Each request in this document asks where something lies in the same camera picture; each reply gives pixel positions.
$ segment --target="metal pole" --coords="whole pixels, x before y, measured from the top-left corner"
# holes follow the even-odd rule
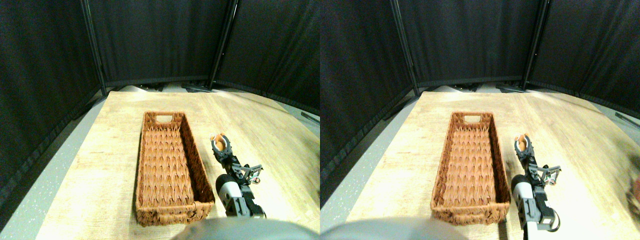
[[[400,5],[398,5],[397,0],[390,0],[390,1],[391,1],[391,7],[394,13],[394,18],[396,20],[396,29],[398,30],[398,35],[400,36],[400,44],[402,45],[404,60],[408,65],[409,78],[413,83],[413,94],[415,94],[415,96],[418,97],[420,95],[420,92],[418,91],[418,84],[416,83],[416,80],[415,80],[415,68],[413,67],[413,60],[409,50],[409,44],[406,40],[406,35],[404,32],[404,24],[402,22],[402,15],[400,14]]]
[[[525,73],[522,78],[522,90],[526,90],[527,88],[527,83],[529,82],[529,78],[531,77],[531,71],[533,70],[533,66],[536,60],[536,55],[538,55],[538,48],[540,47],[542,32],[544,31],[545,23],[547,22],[547,13],[548,13],[549,5],[551,5],[551,0],[541,0],[540,5],[538,6],[538,17],[536,18],[536,30],[533,34],[533,39],[531,41],[531,46],[529,48],[529,58],[527,60],[527,68],[525,69]]]
[[[93,19],[91,17],[91,10],[89,8],[89,1],[82,0],[82,9],[84,13],[84,24],[86,25],[87,33],[89,34],[89,44],[91,45],[91,52],[93,56],[93,63],[95,64],[96,73],[98,74],[98,80],[100,81],[100,92],[102,96],[107,95],[107,90],[104,84],[104,72],[102,71],[102,62],[100,60],[100,51],[98,49],[98,43],[95,39],[95,30],[93,29]]]
[[[233,0],[230,2],[230,5],[227,8],[227,16],[225,17],[225,26],[222,29],[222,39],[218,44],[218,55],[216,56],[216,61],[211,68],[211,75],[209,77],[209,89],[213,88],[213,83],[216,81],[216,77],[218,75],[218,69],[220,68],[220,64],[222,62],[222,57],[224,55],[225,49],[227,48],[227,39],[231,34],[231,29],[233,28],[234,19],[236,17],[236,10],[239,4],[239,0]]]

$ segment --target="black cable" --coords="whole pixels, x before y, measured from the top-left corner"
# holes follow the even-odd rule
[[[557,216],[557,218],[558,218],[558,226],[557,226],[557,227],[555,227],[555,228],[553,228],[553,229],[551,229],[551,230],[547,230],[547,231],[549,231],[549,232],[555,232],[555,231],[558,231],[558,229],[560,228],[560,215],[558,215],[558,213],[556,212],[556,210],[554,210],[554,214],[555,214],[555,215]]]

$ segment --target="basket handle hole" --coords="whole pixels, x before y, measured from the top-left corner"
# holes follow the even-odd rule
[[[156,122],[171,122],[173,120],[172,115],[158,115],[156,116]]]
[[[480,116],[465,116],[465,122],[468,124],[480,122]]]

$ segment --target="white cylinder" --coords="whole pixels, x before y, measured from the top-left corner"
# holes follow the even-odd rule
[[[240,191],[240,186],[236,182],[226,182],[220,188],[220,192],[218,193],[220,200],[227,205],[231,198],[241,198],[242,191]]]

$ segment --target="gray object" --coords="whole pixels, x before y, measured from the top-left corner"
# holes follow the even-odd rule
[[[187,225],[174,240],[318,240],[315,232],[285,221],[266,218],[212,218]]]
[[[424,218],[363,220],[339,225],[322,234],[325,240],[467,239],[447,223]]]

